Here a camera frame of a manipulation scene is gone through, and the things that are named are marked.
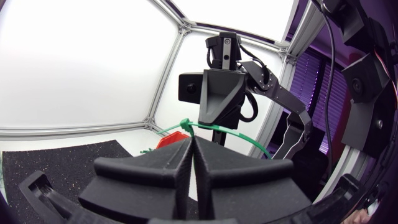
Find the screw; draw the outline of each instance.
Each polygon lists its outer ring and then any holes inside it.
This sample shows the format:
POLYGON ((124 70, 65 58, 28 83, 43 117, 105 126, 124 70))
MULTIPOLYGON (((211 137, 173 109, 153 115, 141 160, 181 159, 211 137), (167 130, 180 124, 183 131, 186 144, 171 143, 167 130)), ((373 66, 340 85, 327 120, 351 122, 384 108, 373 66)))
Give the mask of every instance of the screw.
POLYGON ((378 127, 379 129, 382 129, 382 128, 383 128, 383 121, 382 121, 382 120, 378 120, 378 121, 377 121, 377 127, 378 127))

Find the speckled black mat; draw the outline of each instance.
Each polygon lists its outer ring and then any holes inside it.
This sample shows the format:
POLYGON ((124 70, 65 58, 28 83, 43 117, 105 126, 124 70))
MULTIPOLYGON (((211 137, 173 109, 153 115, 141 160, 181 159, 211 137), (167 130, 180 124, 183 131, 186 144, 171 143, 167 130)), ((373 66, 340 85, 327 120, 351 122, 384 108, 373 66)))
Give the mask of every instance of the speckled black mat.
MULTIPOLYGON (((35 170, 43 171, 52 187, 78 204, 78 196, 94 177, 98 157, 131 156, 117 141, 36 151, 3 152, 2 169, 7 201, 21 223, 44 223, 18 185, 35 170)), ((198 219, 197 202, 188 200, 188 218, 198 219)))

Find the white backdrop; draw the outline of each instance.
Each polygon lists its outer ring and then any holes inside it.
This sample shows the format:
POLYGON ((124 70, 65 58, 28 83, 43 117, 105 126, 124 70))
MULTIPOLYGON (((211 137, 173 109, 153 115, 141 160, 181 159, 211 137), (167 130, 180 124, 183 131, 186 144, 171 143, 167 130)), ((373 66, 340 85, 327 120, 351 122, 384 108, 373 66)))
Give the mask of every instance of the white backdrop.
POLYGON ((0 128, 142 121, 176 36, 151 1, 7 0, 0 128))
MULTIPOLYGON (((178 76, 185 72, 202 72, 203 69, 208 68, 206 62, 207 48, 205 40, 210 35, 200 34, 197 32, 188 34, 183 41, 181 49, 177 55, 176 61, 167 80, 162 98, 159 103, 158 110, 155 115, 157 124, 161 128, 169 128, 178 124, 182 119, 189 118, 191 121, 198 121, 199 105, 193 103, 181 102, 178 100, 178 76)), ((280 77, 282 69, 282 60, 275 53, 271 53, 260 48, 245 45, 250 52, 259 57, 276 77, 280 77)), ((242 52, 243 60, 248 60, 249 57, 242 52)), ((257 137, 262 123, 267 115, 271 100, 265 96, 254 95, 256 97, 259 114, 257 118, 251 123, 239 122, 238 131, 253 139, 257 137)), ((245 117, 252 115, 252 108, 248 100, 245 101, 242 107, 242 114, 245 117)), ((200 129, 195 127, 195 133, 198 136, 211 140, 212 131, 200 129)), ((251 144, 234 136, 227 135, 226 147, 237 152, 247 155, 250 151, 251 144)))
POLYGON ((243 30, 282 42, 299 0, 173 0, 193 22, 243 30))

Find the green zip tie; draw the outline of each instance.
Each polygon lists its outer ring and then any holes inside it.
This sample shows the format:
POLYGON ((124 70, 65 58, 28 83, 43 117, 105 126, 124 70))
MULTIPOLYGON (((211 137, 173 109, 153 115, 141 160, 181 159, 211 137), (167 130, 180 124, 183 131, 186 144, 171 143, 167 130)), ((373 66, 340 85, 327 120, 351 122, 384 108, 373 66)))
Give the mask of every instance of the green zip tie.
POLYGON ((212 125, 212 126, 207 126, 207 125, 203 125, 203 124, 198 124, 196 122, 192 122, 190 121, 188 118, 183 119, 180 124, 172 126, 171 128, 167 128, 163 131, 159 131, 156 134, 162 134, 165 133, 167 131, 170 131, 171 129, 175 129, 180 127, 184 130, 186 130, 187 132, 190 133, 191 137, 194 137, 195 133, 193 132, 193 128, 192 126, 198 126, 200 128, 206 128, 206 129, 212 129, 212 130, 216 130, 216 131, 221 131, 224 133, 228 133, 228 134, 232 134, 234 136, 237 136, 243 140, 246 140, 248 142, 250 142, 251 144, 255 145, 256 147, 258 147, 262 152, 264 152, 264 154, 267 156, 268 159, 272 159, 271 155, 269 154, 269 152, 267 151, 267 149, 265 149, 260 143, 258 143, 257 141, 253 140, 252 138, 250 138, 249 136, 245 136, 244 134, 241 134, 237 131, 234 131, 232 129, 229 128, 225 128, 222 126, 218 126, 218 125, 212 125))

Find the window blind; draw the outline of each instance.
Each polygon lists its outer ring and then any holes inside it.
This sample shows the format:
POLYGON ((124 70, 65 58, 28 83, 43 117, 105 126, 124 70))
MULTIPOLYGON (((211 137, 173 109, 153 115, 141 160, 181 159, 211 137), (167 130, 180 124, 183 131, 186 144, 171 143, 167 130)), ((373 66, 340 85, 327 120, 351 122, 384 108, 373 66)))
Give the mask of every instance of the window blind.
MULTIPOLYGON (((325 74, 323 76, 322 87, 319 94, 319 98, 317 101, 317 105, 315 107, 314 114, 312 116, 312 122, 314 127, 321 129, 322 131, 326 131, 325 127, 325 100, 326 93, 328 89, 330 79, 330 63, 326 63, 325 74)), ((333 77, 333 83, 331 86, 331 95, 329 99, 329 127, 330 127, 330 136, 333 140, 333 136, 336 133, 336 129, 338 126, 338 122, 340 120, 341 111, 343 110, 343 103, 346 93, 346 82, 344 79, 341 70, 335 68, 335 76, 333 77)), ((320 151, 323 153, 327 153, 328 151, 328 138, 325 135, 323 138, 320 151)))
POLYGON ((308 52, 302 54, 297 60, 290 92, 304 103, 307 110, 315 90, 320 64, 321 59, 308 52))

